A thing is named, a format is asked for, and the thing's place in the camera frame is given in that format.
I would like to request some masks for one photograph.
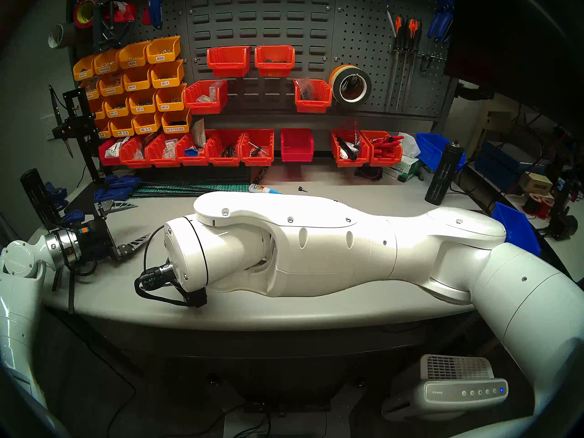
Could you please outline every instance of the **workbench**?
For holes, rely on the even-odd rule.
[[[286,194],[310,194],[336,199],[370,214],[417,216],[434,209],[424,201],[432,175],[402,183],[384,175],[379,182],[354,176],[354,169],[339,169],[331,159],[312,164],[275,163],[262,184]],[[301,193],[302,186],[308,193]],[[107,217],[117,245],[141,237],[173,218],[193,213],[194,198],[130,199],[137,209]],[[462,194],[447,194],[443,206],[476,210]],[[148,249],[147,266],[167,258],[159,232]],[[134,279],[143,271],[143,248],[121,262],[101,261],[93,275],[76,278],[75,313],[138,325],[216,331],[282,331],[354,328],[403,323],[470,311],[471,305],[453,305],[402,281],[377,281],[321,297],[271,298],[248,291],[216,293],[207,290],[208,304],[195,309],[174,306],[136,295]],[[45,279],[44,302],[67,310],[68,270],[63,270],[57,291],[53,274]],[[155,292],[180,299],[174,287]]]

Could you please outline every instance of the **tape roll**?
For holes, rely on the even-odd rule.
[[[341,106],[357,108],[371,95],[371,78],[359,67],[340,65],[331,72],[329,86]]]
[[[79,0],[73,10],[73,21],[77,28],[87,28],[94,24],[94,7],[99,0]]]

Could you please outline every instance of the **cable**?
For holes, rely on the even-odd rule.
[[[221,413],[219,416],[216,417],[216,419],[212,422],[212,424],[207,427],[205,430],[201,430],[200,432],[193,432],[193,433],[187,433],[185,435],[163,435],[161,438],[182,438],[182,437],[191,437],[191,436],[201,436],[201,435],[205,435],[207,433],[209,433],[213,427],[215,427],[219,421],[221,421],[225,416],[227,416],[229,413],[233,413],[233,411],[239,409],[239,408],[243,408],[244,404],[241,405],[237,405],[236,407],[233,408],[229,408],[229,410],[224,411],[223,413]]]
[[[144,246],[144,271],[146,271],[146,255],[148,254],[148,247],[150,246],[150,242],[152,241],[152,237],[154,237],[156,235],[156,233],[160,229],[162,229],[163,227],[164,227],[164,225],[160,226],[152,234],[150,234],[150,237],[148,237],[148,241],[146,242],[146,246]]]

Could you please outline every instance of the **floor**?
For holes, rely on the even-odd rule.
[[[234,384],[240,389],[258,392],[274,384],[283,390],[292,390],[299,383],[308,386],[318,384],[322,377],[341,379],[346,375],[347,379],[355,380],[361,374],[367,391],[350,416],[351,436],[354,438],[447,437],[479,425],[528,415],[533,410],[531,388],[503,347],[496,340],[489,340],[488,333],[484,327],[469,327],[446,350],[466,355],[472,349],[473,354],[487,357],[496,376],[504,377],[509,382],[508,400],[498,407],[470,412],[449,422],[397,423],[388,422],[380,415],[380,404],[387,395],[392,376],[403,368],[403,361],[419,353],[420,349],[392,350],[390,353],[344,359],[316,359],[307,364],[312,378],[295,379],[294,374],[290,373],[279,380],[274,374],[280,369],[274,368],[279,364],[294,367],[294,362],[207,361],[133,353],[128,356],[143,370],[144,376],[139,379],[124,374],[136,385],[137,394],[116,417],[109,436],[154,438],[205,429],[221,413],[207,393],[205,374],[210,368],[220,372],[239,367],[243,376],[240,380],[235,377]],[[468,336],[480,334],[483,334],[481,342],[488,343],[476,348],[476,343],[469,341]],[[108,423],[132,396],[133,389],[46,311],[40,318],[33,359],[36,377],[44,390],[48,408],[63,422],[70,434],[87,438],[107,436]],[[261,382],[254,388],[250,380],[260,378]],[[322,423],[306,438],[321,438],[327,420],[334,418],[325,418],[323,415]],[[222,423],[205,436],[221,437]],[[271,435],[271,438],[283,438],[283,435]]]

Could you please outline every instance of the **orange storage bin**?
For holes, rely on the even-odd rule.
[[[150,88],[130,94],[128,104],[132,114],[139,115],[156,111],[156,91],[157,89]]]
[[[379,155],[375,156],[375,148],[373,147],[373,143],[371,140],[375,140],[377,138],[387,138],[391,136],[386,131],[372,131],[372,130],[362,130],[361,136],[366,140],[367,144],[369,145],[370,149],[370,158],[369,158],[369,165],[373,167],[391,167],[396,163],[401,161],[402,155],[404,154],[404,149],[401,147],[401,144],[395,146],[395,148],[391,152],[391,156],[384,156],[381,157]]]
[[[146,47],[150,41],[138,42],[125,46],[120,50],[118,58],[122,69],[140,67],[146,64]]]
[[[103,101],[103,111],[108,117],[127,116],[130,113],[130,98],[127,95],[110,95]]]
[[[110,119],[109,128],[112,136],[116,138],[134,135],[132,116],[114,117]]]
[[[150,70],[152,70],[151,65],[125,70],[122,75],[124,89],[128,92],[148,89],[151,84]]]
[[[102,76],[98,85],[99,93],[102,96],[117,95],[124,92],[124,86],[121,84],[121,74],[118,72]]]
[[[109,130],[109,119],[96,119],[94,124],[99,129],[99,139],[106,140],[112,137],[112,132]]]
[[[261,147],[258,156],[250,156],[256,148],[250,144]],[[274,161],[274,130],[269,128],[252,128],[245,130],[240,142],[240,159],[245,166],[270,166]]]
[[[151,70],[152,86],[159,88],[173,88],[180,85],[185,76],[182,60],[171,63],[157,64]]]
[[[240,164],[240,142],[244,135],[243,130],[218,129],[205,130],[207,144],[205,151],[207,159],[213,166],[239,166]],[[223,150],[232,145],[235,148],[235,157],[221,156]]]
[[[259,69],[259,76],[290,76],[294,59],[295,51],[290,45],[265,45],[256,47],[255,50],[255,65]]]
[[[91,78],[95,75],[94,72],[94,58],[96,55],[90,54],[85,58],[81,58],[73,66],[73,78],[76,81],[83,81],[84,79]]]
[[[186,83],[181,83],[174,88],[162,88],[156,94],[156,108],[158,111],[181,111],[185,109],[183,92]]]
[[[162,115],[162,128],[164,133],[186,133],[192,121],[193,115],[189,108],[182,111],[165,111]]]
[[[186,156],[185,150],[194,147],[193,136],[191,133],[186,133],[176,145],[176,159],[185,166],[207,166],[207,151],[204,148],[198,149],[198,156]]]
[[[95,113],[95,120],[105,119],[106,113],[103,110],[103,97],[96,100],[90,100],[89,109],[92,113]]]
[[[357,160],[353,161],[350,158],[343,159],[340,157],[340,146],[336,140],[338,132],[336,130],[331,130],[331,149],[332,154],[335,157],[336,165],[339,168],[348,168],[355,166],[363,166],[364,163],[369,163],[371,158],[371,144],[369,144],[363,137],[361,137],[361,153],[357,157]],[[343,140],[350,143],[354,143],[354,136],[340,135]]]
[[[162,123],[162,113],[157,111],[155,113],[135,115],[132,119],[132,126],[137,135],[142,133],[152,133],[158,131]]]
[[[120,148],[120,163],[130,168],[149,168],[152,166],[146,159],[134,160],[136,151],[144,144],[144,140],[148,135],[137,135],[131,138]]]
[[[209,87],[216,80],[201,80],[185,89],[185,105],[191,108],[194,115],[216,115],[227,103],[227,81],[217,88],[217,97],[214,102],[197,102],[201,95],[209,96]]]
[[[94,76],[93,78],[81,82],[80,87],[85,89],[85,95],[87,96],[87,100],[95,100],[99,97],[98,83],[99,83],[98,76]]]
[[[113,48],[98,54],[94,58],[94,72],[101,75],[118,70],[120,68],[119,52],[120,50]]]
[[[146,56],[150,64],[168,63],[174,61],[178,55],[180,55],[180,36],[154,39],[146,47]]]
[[[299,80],[294,80],[294,102],[296,103],[296,111],[298,113],[325,113],[326,109],[331,105],[332,88],[328,83],[322,79],[311,79],[314,87],[316,100],[302,100],[300,98]]]
[[[174,158],[163,158],[164,149],[168,140],[180,139],[180,135],[167,135],[160,133],[154,141],[148,144],[145,149],[144,158],[152,163],[157,168],[176,168],[180,166],[180,162],[176,159],[176,146]]]
[[[249,46],[207,49],[207,65],[217,77],[245,76],[249,71]]]

